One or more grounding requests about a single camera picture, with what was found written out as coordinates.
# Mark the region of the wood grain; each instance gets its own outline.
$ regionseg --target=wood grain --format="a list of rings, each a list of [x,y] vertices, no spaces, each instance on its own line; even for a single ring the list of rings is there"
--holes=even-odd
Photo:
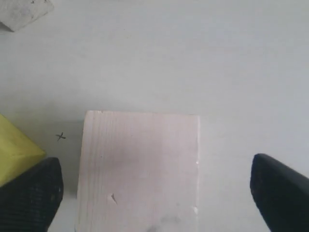
[[[87,112],[76,231],[197,231],[198,139],[198,116]]]

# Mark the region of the yellow block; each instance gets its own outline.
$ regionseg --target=yellow block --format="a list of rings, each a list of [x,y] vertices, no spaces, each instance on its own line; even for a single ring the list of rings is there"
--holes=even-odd
[[[45,152],[0,115],[0,186],[44,158]]]

